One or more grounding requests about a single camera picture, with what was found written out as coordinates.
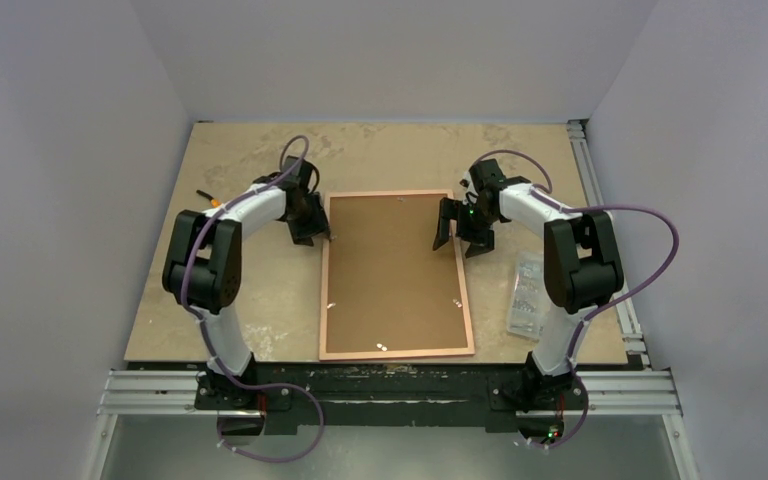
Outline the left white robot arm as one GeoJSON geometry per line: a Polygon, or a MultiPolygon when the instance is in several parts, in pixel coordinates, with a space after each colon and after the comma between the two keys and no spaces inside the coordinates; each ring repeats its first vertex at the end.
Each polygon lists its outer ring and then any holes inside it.
{"type": "Polygon", "coordinates": [[[254,355],[235,307],[243,283],[243,244],[273,222],[285,224],[297,246],[329,237],[319,181],[313,163],[288,156],[278,171],[257,178],[238,197],[205,211],[183,210],[174,220],[162,287],[194,318],[209,369],[225,376],[219,395],[232,408],[247,408],[258,395],[258,382],[246,374],[254,355]]]}

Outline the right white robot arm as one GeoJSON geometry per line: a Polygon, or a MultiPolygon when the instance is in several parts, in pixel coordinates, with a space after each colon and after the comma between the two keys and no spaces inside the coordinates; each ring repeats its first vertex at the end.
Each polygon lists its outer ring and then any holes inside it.
{"type": "Polygon", "coordinates": [[[518,223],[543,241],[543,281],[553,305],[521,381],[524,399],[544,407],[561,391],[558,377],[572,375],[590,319],[624,285],[611,216],[577,212],[522,176],[506,176],[494,159],[476,161],[461,181],[463,199],[445,197],[432,248],[451,238],[467,243],[467,257],[495,248],[494,226],[518,223]]]}

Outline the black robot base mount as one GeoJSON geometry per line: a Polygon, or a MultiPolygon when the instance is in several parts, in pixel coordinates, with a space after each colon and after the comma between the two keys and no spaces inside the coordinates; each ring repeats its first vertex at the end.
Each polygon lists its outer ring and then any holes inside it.
{"type": "Polygon", "coordinates": [[[235,380],[201,371],[194,407],[247,411],[267,435],[302,425],[474,427],[552,444],[589,399],[570,373],[543,377],[524,363],[254,362],[235,380]]]}

